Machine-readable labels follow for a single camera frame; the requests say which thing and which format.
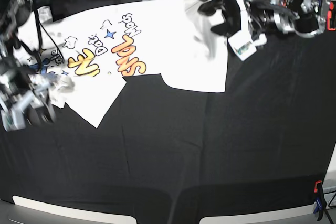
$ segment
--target black table surface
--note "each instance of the black table surface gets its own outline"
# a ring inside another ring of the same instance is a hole
[[[132,1],[140,0],[52,0],[51,9],[60,19]],[[173,89],[160,75],[126,78],[98,129],[67,106],[53,125],[1,128],[0,198],[145,224],[312,204],[336,140],[335,41],[331,31],[270,35],[244,63],[229,55],[225,93]]]

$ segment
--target robotic hand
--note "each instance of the robotic hand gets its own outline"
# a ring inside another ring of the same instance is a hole
[[[21,65],[13,50],[23,47],[41,66],[39,50],[31,49],[17,37],[18,27],[23,25],[34,10],[39,47],[42,46],[40,22],[35,0],[0,0],[0,105],[5,130],[26,127],[26,122],[39,124],[53,122],[55,112],[49,97],[49,88],[56,77],[36,75],[29,66]]]
[[[210,16],[222,10],[225,22],[211,31],[228,37],[233,52],[246,60],[267,42],[267,32],[303,38],[323,33],[329,5],[330,0],[210,0],[198,11]]]

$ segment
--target red component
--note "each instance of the red component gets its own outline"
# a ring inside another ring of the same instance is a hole
[[[319,183],[322,183],[322,181],[319,180],[319,181],[316,181],[316,182],[315,182],[314,193],[317,193],[317,185],[318,185]]]

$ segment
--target blue star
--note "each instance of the blue star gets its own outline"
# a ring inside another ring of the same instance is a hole
[[[105,36],[105,38],[110,37],[110,38],[114,39],[113,35],[114,35],[115,33],[116,33],[115,31],[110,32],[110,31],[107,30],[107,35]]]

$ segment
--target white t-shirt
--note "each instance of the white t-shirt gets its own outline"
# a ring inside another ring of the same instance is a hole
[[[43,24],[64,59],[42,30],[40,73],[73,77],[76,88],[66,102],[95,127],[124,87],[123,77],[160,73],[173,88],[224,92],[225,38],[210,32],[223,18],[220,12],[212,17],[198,14],[200,4],[155,0],[112,5]],[[18,36],[31,49],[38,47],[34,14]],[[37,68],[23,49],[15,56]]]

